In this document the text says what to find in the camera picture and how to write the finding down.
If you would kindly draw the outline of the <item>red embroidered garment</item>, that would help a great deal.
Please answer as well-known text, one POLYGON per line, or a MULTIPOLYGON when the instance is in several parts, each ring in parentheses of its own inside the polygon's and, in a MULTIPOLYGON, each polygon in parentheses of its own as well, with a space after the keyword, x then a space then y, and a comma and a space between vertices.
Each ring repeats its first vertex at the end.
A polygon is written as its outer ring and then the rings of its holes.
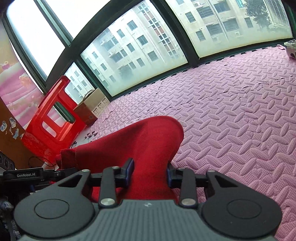
POLYGON ((110 135, 73 149, 62 149, 56 156, 60 169, 89 169, 101 173, 105 168, 123 166, 134 160, 128 188, 118 188, 117 199, 177 200, 167 184, 167 165, 184 138, 181 124, 169 116, 138 121, 110 135))

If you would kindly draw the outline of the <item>cartoon wall stickers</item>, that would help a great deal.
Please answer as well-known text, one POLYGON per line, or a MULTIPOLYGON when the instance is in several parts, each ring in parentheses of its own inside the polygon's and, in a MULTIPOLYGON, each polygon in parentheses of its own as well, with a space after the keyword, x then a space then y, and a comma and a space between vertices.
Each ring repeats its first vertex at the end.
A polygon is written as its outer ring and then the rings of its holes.
POLYGON ((18 138, 21 140, 25 133, 23 129, 17 127, 17 122, 14 118, 9 118, 8 121, 1 121, 1 132, 5 133, 5 135, 10 133, 14 140, 18 138))

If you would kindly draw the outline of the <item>pink foam floor mat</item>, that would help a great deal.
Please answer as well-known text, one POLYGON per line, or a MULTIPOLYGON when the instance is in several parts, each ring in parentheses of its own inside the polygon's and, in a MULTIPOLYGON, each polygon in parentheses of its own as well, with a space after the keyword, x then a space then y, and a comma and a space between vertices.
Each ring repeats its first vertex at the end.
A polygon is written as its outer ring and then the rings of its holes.
POLYGON ((274 199, 278 240, 295 240, 295 60, 285 47, 201 65, 112 101, 82 145, 156 115, 178 120, 176 167, 223 173, 274 199))

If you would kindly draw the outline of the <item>white patterned small cloth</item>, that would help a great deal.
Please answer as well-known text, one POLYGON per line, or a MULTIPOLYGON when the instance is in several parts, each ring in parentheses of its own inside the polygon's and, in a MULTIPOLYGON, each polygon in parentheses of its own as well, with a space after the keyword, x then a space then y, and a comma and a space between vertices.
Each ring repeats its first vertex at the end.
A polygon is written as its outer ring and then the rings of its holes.
POLYGON ((296 58, 296 39, 284 42, 287 55, 293 59, 296 58))

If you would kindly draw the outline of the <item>red plastic stool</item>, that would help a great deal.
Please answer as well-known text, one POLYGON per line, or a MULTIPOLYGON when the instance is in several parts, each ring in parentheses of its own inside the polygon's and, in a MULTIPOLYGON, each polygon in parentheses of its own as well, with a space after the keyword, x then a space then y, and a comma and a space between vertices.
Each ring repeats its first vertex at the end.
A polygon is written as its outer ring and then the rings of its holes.
POLYGON ((70 80, 61 76, 41 101, 37 112, 31 119, 21 139, 23 145, 34 156, 44 158, 54 164, 62 149, 68 149, 75 138, 83 131, 86 124, 74 113, 76 102, 65 92, 70 80), (65 122, 59 126, 49 117, 55 103, 60 103, 73 117, 74 122, 65 122))

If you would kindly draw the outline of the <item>brown cardboard box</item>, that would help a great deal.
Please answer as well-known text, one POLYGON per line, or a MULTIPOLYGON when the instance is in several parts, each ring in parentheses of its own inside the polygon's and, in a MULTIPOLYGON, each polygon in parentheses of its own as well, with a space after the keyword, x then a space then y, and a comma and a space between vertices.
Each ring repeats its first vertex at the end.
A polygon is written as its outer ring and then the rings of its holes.
POLYGON ((97 88, 87 92, 83 100, 73 111, 87 126, 90 126, 96 122, 109 104, 110 101, 108 98, 99 88, 97 88))

